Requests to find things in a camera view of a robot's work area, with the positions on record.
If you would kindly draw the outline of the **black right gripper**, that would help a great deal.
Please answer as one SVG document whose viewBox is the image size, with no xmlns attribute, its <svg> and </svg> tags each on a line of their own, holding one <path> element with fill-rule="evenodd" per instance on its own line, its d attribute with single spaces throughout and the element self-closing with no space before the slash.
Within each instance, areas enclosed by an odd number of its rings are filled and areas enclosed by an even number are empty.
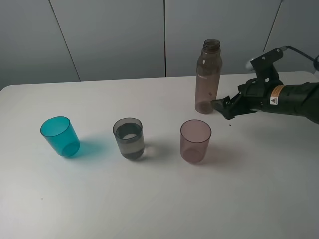
<svg viewBox="0 0 319 239">
<path fill-rule="evenodd" d="M 212 100 L 213 108 L 221 113 L 225 119 L 233 119 L 235 116 L 255 113 L 264 110 L 269 105 L 270 91 L 274 88 L 274 81 L 267 78 L 248 80 L 238 86 L 238 93 L 230 98 Z"/>
</svg>

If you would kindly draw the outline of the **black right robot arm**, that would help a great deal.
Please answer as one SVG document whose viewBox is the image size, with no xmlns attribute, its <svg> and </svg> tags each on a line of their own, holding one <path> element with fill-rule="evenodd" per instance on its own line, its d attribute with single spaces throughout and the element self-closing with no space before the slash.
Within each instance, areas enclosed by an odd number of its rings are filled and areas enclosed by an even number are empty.
<svg viewBox="0 0 319 239">
<path fill-rule="evenodd" d="M 227 120 L 257 111 L 306 117 L 319 123 L 319 84 L 284 85 L 280 80 L 248 80 L 230 98 L 212 100 L 211 105 Z"/>
</svg>

